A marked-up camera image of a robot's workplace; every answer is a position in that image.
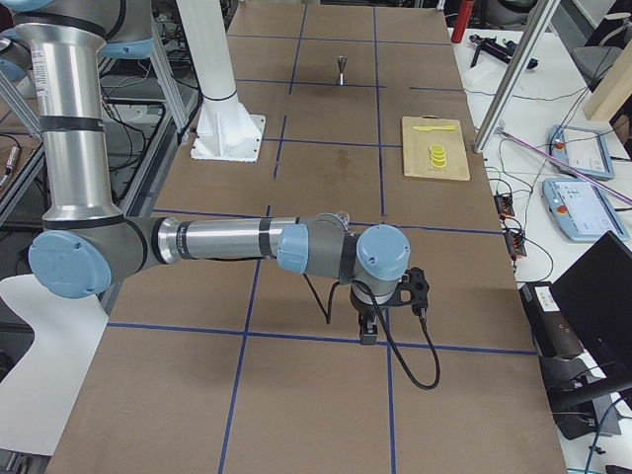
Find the stack of yellow discs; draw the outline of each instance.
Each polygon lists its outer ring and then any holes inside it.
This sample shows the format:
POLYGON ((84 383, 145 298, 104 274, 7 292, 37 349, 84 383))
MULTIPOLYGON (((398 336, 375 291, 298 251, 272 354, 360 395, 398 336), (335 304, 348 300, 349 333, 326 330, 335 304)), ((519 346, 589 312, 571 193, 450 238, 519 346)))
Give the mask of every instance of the stack of yellow discs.
POLYGON ((447 154, 445 153, 445 148, 441 145, 433 144, 430 146, 431 151, 431 164, 435 168, 445 168, 447 164, 447 154))

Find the black monitor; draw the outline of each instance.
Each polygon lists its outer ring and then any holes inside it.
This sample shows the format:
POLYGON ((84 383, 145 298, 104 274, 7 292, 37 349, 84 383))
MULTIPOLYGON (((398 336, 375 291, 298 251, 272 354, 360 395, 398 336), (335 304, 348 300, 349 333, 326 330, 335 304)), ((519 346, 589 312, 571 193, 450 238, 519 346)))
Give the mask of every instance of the black monitor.
POLYGON ((606 378, 549 393, 564 411, 619 392, 632 408, 632 252, 607 232, 557 281, 551 294, 606 378))

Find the black screen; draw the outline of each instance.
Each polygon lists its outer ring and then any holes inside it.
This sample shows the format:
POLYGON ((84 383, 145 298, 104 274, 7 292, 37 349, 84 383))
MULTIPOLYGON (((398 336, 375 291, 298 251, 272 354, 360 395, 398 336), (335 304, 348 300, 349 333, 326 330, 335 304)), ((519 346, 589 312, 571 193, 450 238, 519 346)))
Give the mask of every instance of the black screen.
MULTIPOLYGON (((551 285, 551 294, 606 376, 632 369, 632 252, 612 232, 551 285)), ((620 394, 632 408, 632 389, 620 394)))

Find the red cylinder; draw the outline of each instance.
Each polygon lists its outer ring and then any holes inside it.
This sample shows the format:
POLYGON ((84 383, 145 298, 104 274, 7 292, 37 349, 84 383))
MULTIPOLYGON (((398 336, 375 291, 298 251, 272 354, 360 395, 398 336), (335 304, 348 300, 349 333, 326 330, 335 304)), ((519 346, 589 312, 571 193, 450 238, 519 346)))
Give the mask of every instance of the red cylinder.
POLYGON ((454 25, 454 31, 452 32, 452 42, 461 42, 463 40, 463 34, 470 23, 473 8, 474 0, 461 0, 458 17, 456 17, 456 25, 454 25))

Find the white tabletop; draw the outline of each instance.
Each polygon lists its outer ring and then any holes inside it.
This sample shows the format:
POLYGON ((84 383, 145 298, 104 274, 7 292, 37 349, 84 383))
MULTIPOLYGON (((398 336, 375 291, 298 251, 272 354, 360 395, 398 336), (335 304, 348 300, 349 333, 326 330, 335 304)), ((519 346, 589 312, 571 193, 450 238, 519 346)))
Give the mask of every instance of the white tabletop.
MULTIPOLYGON (((478 127, 493 99, 492 96, 480 94, 480 92, 494 94, 507 66, 491 55, 481 52, 477 65, 471 68, 475 46, 469 42, 470 35, 497 37, 498 42, 502 40, 518 42, 521 32, 467 30, 463 42, 453 47, 467 92, 470 113, 474 125, 478 127)), ((582 92, 578 91, 583 91, 586 83, 560 39, 553 34, 547 33, 540 39, 533 57, 539 61, 539 64, 522 75, 514 91, 515 95, 534 99, 553 99, 577 92, 570 97, 555 101, 528 100, 518 97, 510 101, 502 117, 504 129, 532 145, 542 145, 548 142, 551 127, 559 124, 582 96, 582 92)), ((578 102, 577 111, 572 115, 573 118, 569 124, 599 132, 611 131, 609 123, 590 121, 586 118, 583 104, 590 95, 591 93, 587 92, 578 102)), ((612 156, 629 158, 614 133, 609 133, 604 138, 612 156)), ((543 158, 508 140, 501 145, 501 139, 498 136, 494 136, 487 144, 484 156, 489 178, 500 178, 512 187, 513 208, 516 218, 521 225, 525 225, 526 237, 546 249, 553 259, 552 266, 551 260, 544 251, 527 242, 527 257, 517 261, 516 280, 531 281, 546 278, 554 281, 591 246, 591 244, 572 242, 562 234, 542 196, 541 183, 544 179, 565 175, 560 174, 549 163, 545 163, 543 158), (526 192, 517 193, 518 190, 528 190, 529 186, 533 186, 531 197, 526 192)), ((627 196, 632 196, 632 163, 616 161, 614 168, 616 178, 608 181, 607 185, 627 196)), ((507 185, 502 182, 491 181, 490 186, 493 192, 497 187, 500 193, 508 191, 507 185)), ((627 207, 626 204, 612 198, 610 201, 614 207, 627 207)), ((632 234, 632 212, 621 212, 619 217, 628 232, 632 234)), ((626 245, 632 248, 631 241, 628 241, 626 245)), ((621 407, 620 412, 625 416, 630 416, 627 407, 621 407)), ((623 420, 620 425, 622 436, 603 437, 597 443, 606 450, 606 454, 593 457, 592 471, 605 472, 606 464, 632 467, 632 421, 623 420)), ((589 454, 588 446, 593 443, 593 435, 587 434, 573 441, 568 441, 560 435, 560 442, 568 467, 584 469, 589 454)))

